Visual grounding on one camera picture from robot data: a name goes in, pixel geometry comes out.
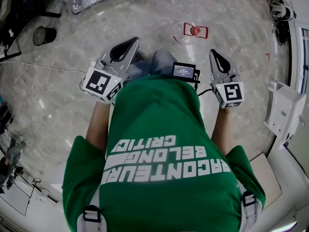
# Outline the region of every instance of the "gray floor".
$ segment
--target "gray floor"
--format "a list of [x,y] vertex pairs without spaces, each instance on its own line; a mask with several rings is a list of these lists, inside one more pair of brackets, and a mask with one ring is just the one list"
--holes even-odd
[[[200,92],[209,88],[208,54],[215,48],[234,59],[245,83],[246,100],[233,110],[235,145],[243,145],[249,159],[268,150],[273,134],[263,125],[267,83],[274,78],[286,81],[288,49],[274,39],[267,0],[108,0],[78,15],[55,1],[49,10],[62,17],[32,21],[20,35],[23,54],[18,61],[86,72],[105,45],[123,36],[138,36],[140,51],[147,57],[165,48],[178,61],[196,64],[202,73]],[[182,22],[209,27],[209,38],[192,46],[178,44],[173,35]],[[32,34],[38,26],[56,28],[57,39],[35,47]],[[82,77],[20,63],[2,65],[0,94],[15,116],[4,136],[9,140],[12,133],[23,135],[30,142],[21,163],[35,177],[44,178],[54,166],[65,163],[75,136],[86,133],[95,102],[80,91]],[[200,101],[211,134],[218,102],[210,92]],[[6,146],[7,140],[0,138]]]

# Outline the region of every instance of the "red object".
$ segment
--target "red object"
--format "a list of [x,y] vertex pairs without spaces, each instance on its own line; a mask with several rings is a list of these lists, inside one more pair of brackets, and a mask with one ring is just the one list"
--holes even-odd
[[[187,26],[191,26],[191,28],[190,28],[190,33],[191,34],[186,33],[186,27]],[[204,31],[204,29],[205,29],[205,36],[199,36],[201,34],[202,30]],[[183,24],[183,35],[186,35],[186,36],[196,36],[198,38],[207,39],[208,38],[208,27],[193,26],[190,23],[185,22]]]

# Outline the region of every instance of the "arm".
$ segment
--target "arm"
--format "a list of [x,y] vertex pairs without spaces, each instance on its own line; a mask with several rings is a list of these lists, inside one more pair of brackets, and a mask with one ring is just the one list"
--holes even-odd
[[229,109],[219,107],[211,140],[226,156],[232,149],[231,117]]
[[86,140],[94,147],[100,149],[105,155],[110,105],[96,103],[89,123]]

